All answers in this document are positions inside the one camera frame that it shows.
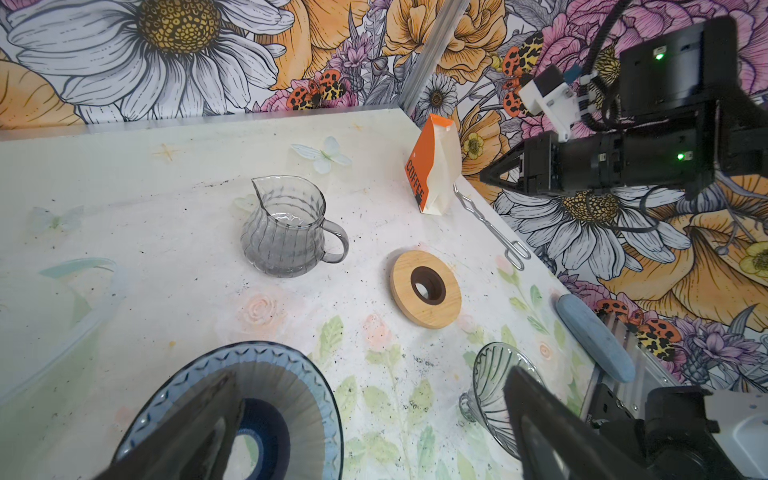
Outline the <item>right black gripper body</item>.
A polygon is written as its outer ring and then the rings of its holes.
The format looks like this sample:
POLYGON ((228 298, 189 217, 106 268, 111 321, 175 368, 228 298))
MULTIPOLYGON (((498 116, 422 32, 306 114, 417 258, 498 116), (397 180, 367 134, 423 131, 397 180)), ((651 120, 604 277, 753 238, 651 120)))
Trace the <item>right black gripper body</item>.
POLYGON ((719 105, 709 100, 622 131, 563 142, 545 131, 492 162, 479 179, 532 197, 661 186, 691 199, 715 181, 719 135, 719 105))

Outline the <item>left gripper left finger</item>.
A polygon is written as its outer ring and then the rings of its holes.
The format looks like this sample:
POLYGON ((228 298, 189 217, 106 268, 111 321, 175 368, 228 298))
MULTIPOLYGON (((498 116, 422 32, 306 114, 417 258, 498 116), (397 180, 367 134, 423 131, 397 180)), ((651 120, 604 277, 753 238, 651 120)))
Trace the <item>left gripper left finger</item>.
POLYGON ((219 373, 99 479, 221 479, 243 406, 237 377, 219 373))

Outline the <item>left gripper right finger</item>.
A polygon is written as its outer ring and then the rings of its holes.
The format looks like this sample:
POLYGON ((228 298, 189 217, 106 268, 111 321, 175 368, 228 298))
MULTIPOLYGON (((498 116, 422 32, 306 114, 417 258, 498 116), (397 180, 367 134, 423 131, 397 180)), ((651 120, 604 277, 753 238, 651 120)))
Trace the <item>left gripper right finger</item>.
POLYGON ((513 367, 504 399, 526 479, 652 479, 573 415, 521 367, 513 367))

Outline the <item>blue glass dripper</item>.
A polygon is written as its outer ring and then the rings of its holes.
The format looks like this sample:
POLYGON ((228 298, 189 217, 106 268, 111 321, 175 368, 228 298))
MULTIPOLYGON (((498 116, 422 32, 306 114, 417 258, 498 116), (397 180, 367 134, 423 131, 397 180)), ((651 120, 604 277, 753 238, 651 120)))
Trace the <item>blue glass dripper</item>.
POLYGON ((219 347, 174 373, 139 411, 114 461, 130 454, 223 373, 234 375, 243 402, 236 433, 258 448, 249 478, 341 478, 343 428, 330 385, 303 353, 264 340, 219 347))

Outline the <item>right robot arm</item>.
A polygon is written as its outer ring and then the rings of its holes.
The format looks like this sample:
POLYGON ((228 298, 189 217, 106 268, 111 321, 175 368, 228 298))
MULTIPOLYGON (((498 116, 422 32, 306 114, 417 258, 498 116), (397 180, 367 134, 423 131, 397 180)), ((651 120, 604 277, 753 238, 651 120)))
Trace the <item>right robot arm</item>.
POLYGON ((545 32, 500 68, 510 117, 550 127, 486 167, 519 231, 565 270, 555 308, 620 380, 613 316, 680 380, 767 388, 767 28, 697 15, 643 37, 620 7, 586 23, 570 81, 545 32))

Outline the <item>grey glass dripper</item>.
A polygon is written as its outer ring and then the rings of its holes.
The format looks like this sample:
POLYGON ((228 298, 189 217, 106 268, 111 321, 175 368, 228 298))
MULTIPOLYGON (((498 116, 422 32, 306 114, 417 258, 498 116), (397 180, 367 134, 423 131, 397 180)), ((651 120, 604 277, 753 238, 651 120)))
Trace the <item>grey glass dripper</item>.
POLYGON ((508 454, 520 459, 504 386, 513 367, 521 367, 540 384, 544 384, 543 379, 525 355, 503 342, 483 346, 471 367, 471 387, 459 397, 461 414, 467 421, 479 423, 508 454))

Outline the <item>orange white coffee bag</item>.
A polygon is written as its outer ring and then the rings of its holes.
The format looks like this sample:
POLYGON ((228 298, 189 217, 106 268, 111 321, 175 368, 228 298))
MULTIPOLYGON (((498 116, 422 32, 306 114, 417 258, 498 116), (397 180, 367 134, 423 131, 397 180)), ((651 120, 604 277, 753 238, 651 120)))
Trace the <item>orange white coffee bag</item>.
POLYGON ((422 214, 443 215, 461 176, 462 153, 456 124, 430 114, 405 165, 405 173, 422 214))

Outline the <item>blue grey oval stone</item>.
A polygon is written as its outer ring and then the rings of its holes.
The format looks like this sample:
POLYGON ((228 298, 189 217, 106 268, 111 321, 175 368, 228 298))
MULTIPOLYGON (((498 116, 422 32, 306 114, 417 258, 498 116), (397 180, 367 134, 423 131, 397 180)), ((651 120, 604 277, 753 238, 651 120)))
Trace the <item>blue grey oval stone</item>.
POLYGON ((565 294, 555 302, 555 310, 565 326, 610 377, 621 383, 635 379, 635 366, 615 335, 576 295, 565 294))

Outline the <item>metal tongs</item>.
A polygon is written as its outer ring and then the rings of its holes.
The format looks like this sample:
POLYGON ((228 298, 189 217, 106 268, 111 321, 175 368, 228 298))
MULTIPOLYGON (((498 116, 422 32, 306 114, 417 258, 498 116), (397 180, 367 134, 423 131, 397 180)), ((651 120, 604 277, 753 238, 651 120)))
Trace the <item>metal tongs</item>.
POLYGON ((525 270, 525 261, 532 258, 531 252, 519 240, 512 240, 503 234, 493 223, 491 223, 483 213, 477 208, 474 201, 461 193, 456 185, 453 185, 453 192, 464 210, 472 214, 479 220, 489 232, 503 245, 506 260, 518 271, 525 270))

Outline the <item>clear plastic bowl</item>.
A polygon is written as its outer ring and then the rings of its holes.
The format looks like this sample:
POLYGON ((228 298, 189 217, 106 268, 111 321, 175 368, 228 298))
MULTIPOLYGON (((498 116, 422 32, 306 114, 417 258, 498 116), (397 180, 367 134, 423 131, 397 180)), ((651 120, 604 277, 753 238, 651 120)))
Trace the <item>clear plastic bowl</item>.
POLYGON ((123 268, 107 258, 1 273, 1 403, 47 374, 125 298, 123 268))

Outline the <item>grey ribbed glass pitcher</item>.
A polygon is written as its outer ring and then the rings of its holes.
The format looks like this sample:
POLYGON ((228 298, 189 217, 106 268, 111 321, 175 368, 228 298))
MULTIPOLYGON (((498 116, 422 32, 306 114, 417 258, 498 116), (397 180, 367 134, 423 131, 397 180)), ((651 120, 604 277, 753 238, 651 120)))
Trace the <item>grey ribbed glass pitcher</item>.
POLYGON ((257 204, 243 225, 241 249, 251 265, 278 278, 304 275, 349 253, 346 231, 325 218, 326 199, 309 180, 270 175, 251 180, 257 204))

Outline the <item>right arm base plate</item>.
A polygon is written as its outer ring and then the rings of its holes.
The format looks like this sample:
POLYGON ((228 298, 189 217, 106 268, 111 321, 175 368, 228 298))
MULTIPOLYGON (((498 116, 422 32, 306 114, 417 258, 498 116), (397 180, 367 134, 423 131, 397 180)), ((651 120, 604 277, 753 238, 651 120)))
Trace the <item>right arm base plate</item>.
POLYGON ((605 435, 607 432, 645 432, 645 422, 626 408, 618 396, 604 383, 595 388, 586 422, 595 432, 605 435))

